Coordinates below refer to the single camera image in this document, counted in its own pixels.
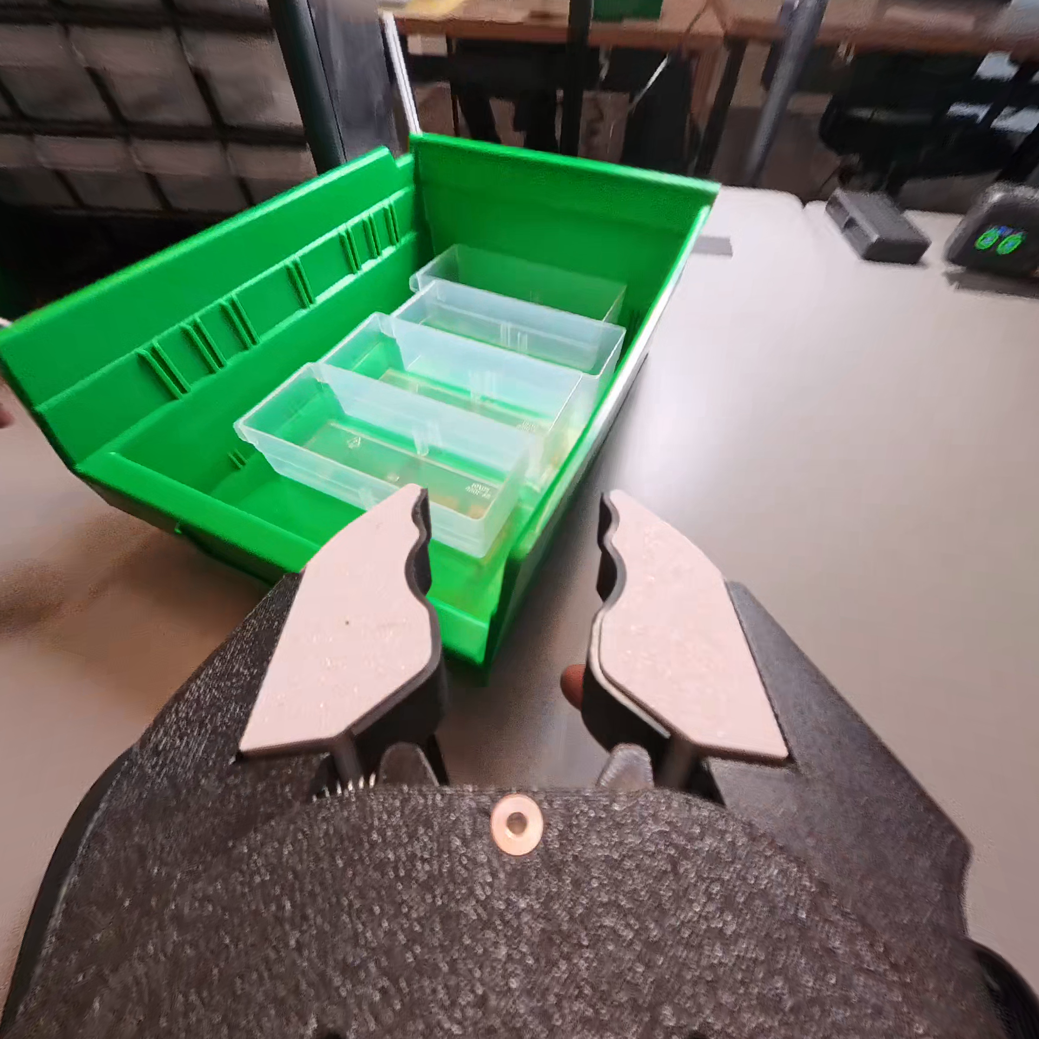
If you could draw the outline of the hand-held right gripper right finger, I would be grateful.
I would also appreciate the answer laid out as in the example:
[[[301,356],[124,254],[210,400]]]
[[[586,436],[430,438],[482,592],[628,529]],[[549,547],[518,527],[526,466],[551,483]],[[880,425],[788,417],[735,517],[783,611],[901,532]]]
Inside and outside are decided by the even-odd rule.
[[[703,760],[791,762],[721,571],[622,490],[600,504],[600,609],[582,719],[600,745],[642,748],[659,785],[688,785]]]

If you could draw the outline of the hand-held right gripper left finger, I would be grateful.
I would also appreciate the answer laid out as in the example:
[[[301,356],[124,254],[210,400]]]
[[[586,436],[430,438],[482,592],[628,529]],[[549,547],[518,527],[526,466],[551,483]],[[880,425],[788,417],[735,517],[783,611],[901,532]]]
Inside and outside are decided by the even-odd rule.
[[[337,533],[299,575],[239,741],[244,760],[325,752],[342,781],[422,746],[449,703],[431,587],[430,502],[407,484]]]

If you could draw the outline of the clear plastic drawer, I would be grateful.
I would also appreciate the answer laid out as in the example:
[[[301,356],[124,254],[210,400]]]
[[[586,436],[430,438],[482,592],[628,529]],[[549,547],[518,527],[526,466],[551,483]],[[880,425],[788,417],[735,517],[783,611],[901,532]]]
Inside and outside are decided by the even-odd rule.
[[[592,378],[615,370],[627,339],[624,329],[611,322],[448,279],[432,279],[398,307],[393,316],[570,368]]]
[[[583,373],[459,334],[375,314],[319,359],[520,430],[526,484],[545,490],[590,415]]]
[[[526,303],[552,307],[620,325],[627,285],[617,279],[579,273],[511,254],[497,254],[470,244],[453,244],[412,273],[412,293],[435,279],[508,296]]]
[[[526,431],[367,375],[300,368],[234,423],[279,475],[369,511],[424,487],[431,536],[482,559],[517,506]]]

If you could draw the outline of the green plastic bin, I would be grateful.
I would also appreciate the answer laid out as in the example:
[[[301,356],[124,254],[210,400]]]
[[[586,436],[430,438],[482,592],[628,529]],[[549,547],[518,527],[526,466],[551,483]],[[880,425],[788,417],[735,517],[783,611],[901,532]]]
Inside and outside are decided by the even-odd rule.
[[[367,511],[279,475],[234,423],[470,244],[627,285],[615,370],[545,490],[482,559],[432,538],[445,651],[487,669],[645,359],[720,187],[424,133],[211,227],[2,331],[2,374],[107,502],[270,582]]]

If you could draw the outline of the pale grey desk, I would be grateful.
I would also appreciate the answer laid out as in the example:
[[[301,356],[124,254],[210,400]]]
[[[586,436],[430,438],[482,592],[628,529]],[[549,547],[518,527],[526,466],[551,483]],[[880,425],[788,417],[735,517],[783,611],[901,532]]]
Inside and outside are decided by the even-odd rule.
[[[1037,987],[1037,286],[861,261],[820,203],[723,188],[486,675],[467,785],[586,785],[601,494],[745,585],[970,841],[976,941]],[[2,996],[71,814],[264,593],[66,471],[2,408]]]

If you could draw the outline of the black box device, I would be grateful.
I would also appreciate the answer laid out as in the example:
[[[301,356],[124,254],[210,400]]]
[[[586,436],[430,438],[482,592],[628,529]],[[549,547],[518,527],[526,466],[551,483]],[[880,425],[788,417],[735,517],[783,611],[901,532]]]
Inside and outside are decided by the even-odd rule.
[[[930,238],[882,192],[838,188],[826,201],[825,213],[851,250],[868,262],[915,266],[931,246]]]

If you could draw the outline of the black device with green stickers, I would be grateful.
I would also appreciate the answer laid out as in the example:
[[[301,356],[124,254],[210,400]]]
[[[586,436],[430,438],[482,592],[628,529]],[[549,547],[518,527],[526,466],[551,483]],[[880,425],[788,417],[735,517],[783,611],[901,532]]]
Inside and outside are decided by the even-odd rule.
[[[945,242],[944,260],[954,267],[1032,278],[1038,270],[1038,189],[996,182],[974,201]]]

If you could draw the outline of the black office chair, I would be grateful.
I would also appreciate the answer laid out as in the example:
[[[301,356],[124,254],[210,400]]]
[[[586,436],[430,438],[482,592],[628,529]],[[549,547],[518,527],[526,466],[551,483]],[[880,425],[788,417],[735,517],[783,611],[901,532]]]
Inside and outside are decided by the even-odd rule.
[[[979,55],[865,52],[840,80],[818,128],[838,163],[835,188],[895,198],[914,179],[1030,170],[1031,138],[1001,117],[1037,106],[1037,61],[1013,60],[1007,79],[982,77]]]

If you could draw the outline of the dark metal post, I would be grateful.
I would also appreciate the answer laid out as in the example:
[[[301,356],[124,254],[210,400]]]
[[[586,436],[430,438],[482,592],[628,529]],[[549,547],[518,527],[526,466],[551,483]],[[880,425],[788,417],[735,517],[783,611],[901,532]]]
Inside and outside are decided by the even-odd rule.
[[[311,4],[307,1],[269,1],[268,9],[303,124],[307,145],[317,174],[328,174],[345,164],[347,158]]]

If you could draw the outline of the grey metal post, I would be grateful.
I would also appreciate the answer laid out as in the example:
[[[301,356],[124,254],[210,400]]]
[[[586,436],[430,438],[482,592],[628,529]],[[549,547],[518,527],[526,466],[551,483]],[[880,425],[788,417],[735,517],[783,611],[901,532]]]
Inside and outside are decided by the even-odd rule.
[[[827,10],[827,1],[800,1],[785,21],[785,33],[760,123],[748,149],[742,185],[760,187],[760,180],[775,144],[791,97],[803,73]]]

